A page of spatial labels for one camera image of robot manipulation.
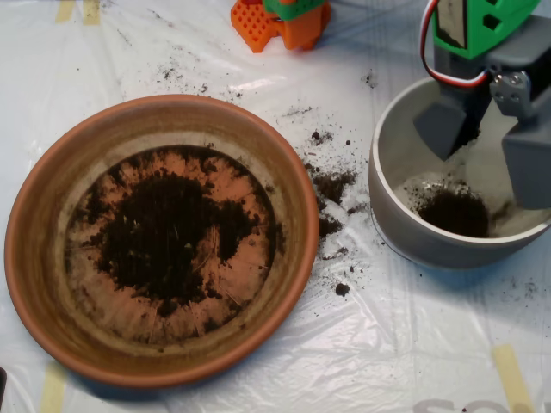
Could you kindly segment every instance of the green 3d-printed part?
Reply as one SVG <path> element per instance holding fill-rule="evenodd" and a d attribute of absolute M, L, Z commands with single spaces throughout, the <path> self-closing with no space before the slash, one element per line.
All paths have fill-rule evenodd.
<path fill-rule="evenodd" d="M 437 17 L 433 17 L 435 45 L 466 59 L 473 59 L 497 46 L 530 16 L 540 0 L 441 0 L 461 3 L 463 10 L 463 45 L 443 35 Z"/>
<path fill-rule="evenodd" d="M 325 0 L 297 0 L 293 4 L 282 4 L 279 0 L 263 0 L 268 13 L 276 13 L 285 22 L 294 20 L 300 15 L 325 3 Z"/>

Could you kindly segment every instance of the robotic arm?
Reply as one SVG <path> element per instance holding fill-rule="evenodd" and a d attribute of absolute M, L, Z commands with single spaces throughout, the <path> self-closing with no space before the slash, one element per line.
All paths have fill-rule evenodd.
<path fill-rule="evenodd" d="M 551 207 L 551 19 L 530 15 L 539 0 L 430 0 L 421 27 L 425 69 L 440 99 L 415 126 L 446 159 L 478 136 L 492 101 L 518 123 L 502 142 L 517 202 Z M 430 19 L 435 69 L 424 60 Z"/>

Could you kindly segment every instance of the bowl rim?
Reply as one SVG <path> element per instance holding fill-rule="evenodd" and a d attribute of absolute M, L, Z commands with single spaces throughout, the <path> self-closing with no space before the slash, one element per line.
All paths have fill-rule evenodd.
<path fill-rule="evenodd" d="M 429 224 L 428 222 L 421 219 L 419 216 L 414 214 L 408 207 L 406 207 L 402 202 L 398 199 L 394 191 L 390 188 L 390 185 L 388 185 L 387 179 L 385 178 L 385 175 L 382 171 L 381 167 L 381 159 L 379 158 L 379 140 L 381 138 L 381 131 L 384 126 L 384 124 L 387 121 L 387 117 L 390 114 L 390 112 L 396 107 L 399 101 L 401 101 L 406 95 L 410 94 L 415 89 L 420 89 L 423 86 L 425 86 L 427 83 L 435 83 L 436 80 L 434 80 L 432 77 L 426 77 L 421 80 L 418 80 L 414 84 L 411 84 L 402 92 L 400 92 L 391 102 L 390 104 L 385 108 L 382 116 L 379 118 L 379 121 L 377 122 L 377 125 L 375 126 L 375 131 L 373 135 L 373 143 L 372 143 L 372 149 L 373 152 L 373 160 L 375 162 L 375 172 L 377 176 L 379 177 L 379 180 L 382 183 L 383 188 L 387 192 L 387 194 L 390 196 L 390 198 L 393 200 L 393 202 L 402 210 L 403 213 L 405 213 L 410 219 L 413 219 L 417 224 L 423 226 L 428 231 L 435 232 L 441 237 L 445 237 L 448 239 L 452 239 L 454 241 L 460 241 L 462 243 L 470 243 L 470 244 L 476 244 L 476 245 L 496 245 L 496 244 L 507 244 L 507 243 L 517 243 L 518 241 L 521 241 L 523 239 L 531 238 L 534 235 L 544 231 L 546 228 L 549 227 L 549 224 L 551 224 L 551 220 L 547 221 L 546 223 L 538 224 L 534 228 L 531 228 L 530 230 L 521 232 L 516 235 L 511 235 L 508 237 L 500 237 L 500 238 L 477 238 L 477 237 L 465 237 L 463 235 L 457 235 L 453 232 L 441 230 L 437 226 L 434 226 L 433 224 Z"/>
<path fill-rule="evenodd" d="M 41 171 L 49 162 L 49 159 L 53 156 L 53 154 L 60 151 L 70 141 L 72 141 L 73 139 L 77 139 L 78 135 L 83 130 L 93 126 L 97 121 L 103 120 L 106 117 L 116 116 L 119 113 L 126 112 L 137 107 L 146 107 L 151 104 L 159 103 L 170 104 L 182 102 L 201 104 L 203 106 L 207 105 L 211 108 L 217 108 L 234 113 L 235 116 L 241 117 L 244 121 L 255 124 L 263 131 L 267 139 L 271 139 L 272 142 L 275 143 L 275 145 L 278 145 L 282 148 L 292 165 L 296 180 L 300 184 L 302 193 L 306 198 L 307 220 L 305 224 L 307 236 L 305 241 L 305 253 L 302 261 L 300 262 L 300 266 L 296 272 L 293 283 L 289 288 L 288 294 L 284 297 L 283 301 L 276 307 L 276 309 L 269 316 L 266 322 L 262 324 L 257 330 L 255 330 L 245 341 L 241 342 L 237 347 L 232 348 L 229 352 L 224 353 L 221 356 L 212 359 L 206 363 L 180 372 L 153 375 L 113 373 L 104 368 L 100 368 L 91 365 L 85 361 L 82 361 L 74 354 L 61 349 L 57 345 L 57 343 L 52 340 L 49 335 L 42 329 L 37 321 L 33 319 L 32 314 L 24 305 L 22 291 L 19 288 L 19 283 L 17 282 L 17 276 L 15 273 L 15 252 L 13 243 L 13 240 L 17 236 L 17 228 L 19 227 L 22 220 L 20 215 L 21 208 L 22 205 L 30 201 L 30 195 L 32 194 L 30 192 L 30 189 L 31 187 L 33 187 L 33 183 L 36 180 L 37 176 L 41 174 Z M 89 379 L 97 380 L 109 385 L 152 389 L 173 385 L 182 385 L 204 379 L 207 376 L 211 376 L 216 373 L 220 373 L 233 364 L 237 363 L 238 361 L 244 359 L 248 354 L 252 353 L 263 342 L 265 342 L 277 330 L 277 328 L 282 324 L 288 314 L 293 310 L 295 304 L 304 291 L 304 288 L 312 271 L 313 262 L 317 253 L 318 233 L 318 208 L 316 204 L 316 196 L 313 191 L 313 186 L 310 182 L 310 178 L 308 177 L 306 169 L 304 168 L 304 165 L 302 164 L 297 153 L 294 151 L 293 147 L 272 126 L 270 126 L 267 122 L 261 120 L 251 112 L 232 105 L 231 103 L 219 101 L 210 97 L 189 95 L 148 96 L 117 104 L 111 108 L 104 109 L 103 111 L 92 115 L 88 119 L 73 127 L 71 130 L 69 130 L 69 132 L 65 133 L 44 153 L 44 155 L 40 158 L 40 160 L 28 174 L 25 182 L 23 183 L 19 191 L 19 194 L 15 198 L 15 203 L 12 206 L 4 242 L 4 267 L 9 295 L 13 301 L 15 310 L 17 311 L 19 318 L 21 319 L 31 336 L 35 339 L 35 341 L 37 341 L 37 343 L 39 343 L 40 346 L 45 349 L 54 359 L 59 361 L 64 366 L 69 367 L 74 372 L 79 373 Z"/>

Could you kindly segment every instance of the plastic sheet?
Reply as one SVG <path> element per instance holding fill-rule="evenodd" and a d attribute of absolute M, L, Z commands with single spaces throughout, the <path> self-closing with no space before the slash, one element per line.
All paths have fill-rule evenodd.
<path fill-rule="evenodd" d="M 503 412 L 491 357 L 500 343 L 516 350 L 537 411 L 551 403 L 551 234 L 489 268 L 445 273 L 394 254 L 368 208 L 347 213 L 368 203 L 376 120 L 424 76 L 424 2 L 334 0 L 314 52 L 289 52 L 275 39 L 258 55 L 232 29 L 230 0 L 102 0 L 99 24 L 86 25 L 80 2 L 56 23 L 62 3 L 0 1 L 2 231 L 25 176 L 56 139 L 140 96 L 233 102 L 273 125 L 305 162 L 358 174 L 342 205 L 327 207 L 344 228 L 320 246 L 299 304 L 252 356 L 163 391 L 124 391 L 68 373 L 63 412 Z M 538 13 L 551 15 L 551 3 L 543 0 Z M 315 130 L 332 141 L 315 145 Z M 348 253 L 336 254 L 342 247 Z M 335 294 L 339 282 L 350 287 L 345 297 Z M 52 359 L 21 324 L 3 277 L 0 320 L 0 366 L 9 376 L 2 412 L 47 411 Z"/>

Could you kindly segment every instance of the screw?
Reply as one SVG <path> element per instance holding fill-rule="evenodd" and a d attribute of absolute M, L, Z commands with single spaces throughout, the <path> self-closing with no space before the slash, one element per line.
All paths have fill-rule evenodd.
<path fill-rule="evenodd" d="M 518 75 L 513 75 L 512 77 L 509 77 L 509 81 L 515 85 L 521 84 L 523 82 L 523 80 Z"/>

